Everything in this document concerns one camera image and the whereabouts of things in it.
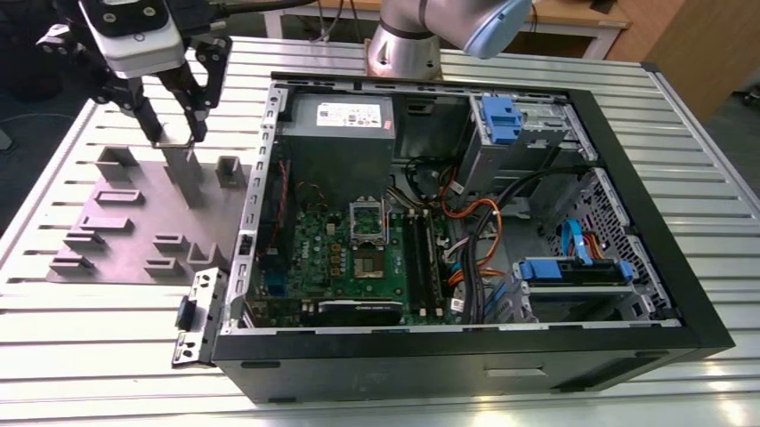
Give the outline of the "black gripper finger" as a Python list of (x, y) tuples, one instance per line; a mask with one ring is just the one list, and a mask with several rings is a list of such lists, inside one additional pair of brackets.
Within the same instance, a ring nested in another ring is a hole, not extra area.
[(209, 112), (219, 106), (231, 45), (227, 36), (195, 36), (183, 39), (182, 53), (191, 49), (195, 59), (207, 72), (205, 85), (198, 83), (187, 60), (183, 60), (177, 68), (162, 72), (162, 85), (173, 93), (185, 110), (190, 130), (189, 143), (202, 142), (206, 138), (209, 131), (206, 119)]
[(146, 139), (151, 143), (161, 141), (163, 126), (159, 123), (151, 101), (145, 96), (145, 84), (141, 77), (130, 79), (107, 77), (95, 92), (94, 100), (99, 104), (113, 102), (121, 111), (137, 120)]

